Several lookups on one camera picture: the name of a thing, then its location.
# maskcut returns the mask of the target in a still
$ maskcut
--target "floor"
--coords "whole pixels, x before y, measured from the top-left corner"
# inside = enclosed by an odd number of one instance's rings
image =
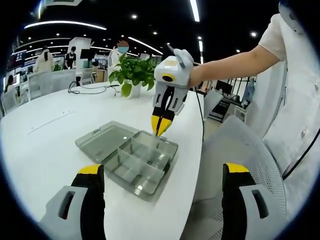
[[[213,134],[221,124],[221,122],[207,117],[204,122],[204,140],[211,136],[211,134]]]

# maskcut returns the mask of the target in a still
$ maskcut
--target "face mask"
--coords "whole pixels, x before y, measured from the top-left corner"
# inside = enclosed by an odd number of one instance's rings
[[[122,54],[128,52],[129,47],[128,46],[118,46],[118,51]]]

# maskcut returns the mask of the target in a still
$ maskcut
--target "potted plant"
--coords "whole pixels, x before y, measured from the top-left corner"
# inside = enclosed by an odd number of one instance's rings
[[[140,96],[141,87],[151,90],[155,85],[154,71],[155,64],[151,59],[142,60],[122,55],[119,58],[119,70],[115,70],[109,76],[109,81],[118,81],[121,87],[121,94],[124,97],[137,98]]]

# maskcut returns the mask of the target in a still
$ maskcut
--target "person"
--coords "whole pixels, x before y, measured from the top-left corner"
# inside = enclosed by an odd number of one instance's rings
[[[120,63],[119,58],[123,55],[116,46],[113,47],[113,50],[109,53],[108,56],[108,79],[112,72],[120,70],[121,67],[117,66]]]
[[[15,90],[15,86],[14,86],[14,77],[12,75],[10,75],[8,77],[8,82],[6,83],[5,89],[4,89],[4,93],[11,91],[11,90]]]
[[[49,49],[44,46],[41,55],[36,59],[34,73],[49,73],[55,69],[55,60]]]
[[[77,55],[75,54],[76,49],[77,48],[73,46],[71,48],[71,51],[67,53],[67,55],[65,56],[64,69],[70,70],[70,69],[76,68],[76,59],[77,59]]]
[[[274,157],[286,194],[287,219],[307,200],[320,166],[320,65],[318,57],[286,1],[258,46],[248,52],[207,62],[190,73],[189,87],[203,81],[256,76],[287,60],[286,105],[262,139]]]

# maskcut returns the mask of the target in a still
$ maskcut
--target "black cable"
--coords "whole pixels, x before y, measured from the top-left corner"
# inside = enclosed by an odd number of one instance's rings
[[[77,82],[76,81],[72,81],[68,87],[68,93],[71,93],[71,94],[76,94],[76,95],[79,95],[79,94],[82,94],[82,95],[96,95],[96,94],[102,94],[104,93],[105,91],[107,91],[107,89],[109,88],[112,88],[114,89],[114,95],[117,94],[117,90],[115,89],[115,87],[118,87],[120,85],[110,85],[110,86],[98,86],[98,87],[85,87],[85,86],[81,86],[81,88],[83,89],[101,89],[103,88],[103,91],[100,91],[100,92],[80,92],[79,90],[72,90],[72,88],[74,88],[75,86],[77,85]]]
[[[295,163],[295,165],[290,169],[290,171],[288,171],[287,174],[282,176],[283,180],[286,180],[290,174],[292,174],[292,172],[298,167],[298,165],[301,163],[301,161],[305,158],[305,156],[307,155],[307,153],[310,151],[310,149],[312,148],[312,146],[315,144],[316,140],[318,139],[320,135],[320,128],[318,130],[318,132],[316,133],[313,141],[311,142],[311,144],[309,145],[309,147],[305,150],[305,152],[302,154],[302,156],[300,157],[300,159]]]
[[[202,142],[205,141],[205,121],[204,121],[204,115],[202,114],[202,109],[201,109],[201,104],[198,96],[198,92],[196,87],[194,87],[194,91],[196,94],[196,98],[198,99],[198,104],[199,104],[199,109],[200,109],[200,114],[201,114],[201,121],[202,121]]]

